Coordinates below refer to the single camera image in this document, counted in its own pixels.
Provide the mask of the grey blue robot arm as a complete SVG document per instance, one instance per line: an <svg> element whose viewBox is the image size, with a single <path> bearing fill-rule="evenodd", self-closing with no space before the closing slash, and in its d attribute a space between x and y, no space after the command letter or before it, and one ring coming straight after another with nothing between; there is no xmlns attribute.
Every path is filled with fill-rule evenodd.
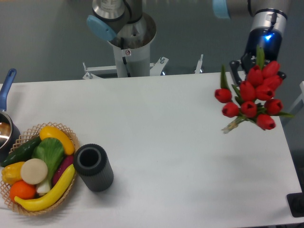
<svg viewBox="0 0 304 228"><path fill-rule="evenodd" d="M254 64L263 67L277 59L290 5L289 0L213 1L213 12L220 19L246 14L253 17L243 56L229 64L236 85L241 83L239 67L248 72ZM119 77L163 75L167 58L161 57L154 64L150 62L150 45L156 35L156 24L143 12L142 1L95 0L92 10L86 23L98 38L112 46Z"/></svg>

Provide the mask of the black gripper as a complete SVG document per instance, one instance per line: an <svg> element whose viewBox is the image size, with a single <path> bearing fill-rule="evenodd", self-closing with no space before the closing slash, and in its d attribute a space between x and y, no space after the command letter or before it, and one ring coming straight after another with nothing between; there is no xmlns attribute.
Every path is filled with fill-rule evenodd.
<svg viewBox="0 0 304 228"><path fill-rule="evenodd" d="M257 46L264 50L265 60L277 60L279 49L282 42L282 35L275 30L269 31L266 28L256 28L249 33L245 52L241 60L232 60L229 62L229 72L236 86L239 86L245 79L246 73L253 66L253 56L257 56ZM278 71L277 75L286 79L286 74Z"/></svg>

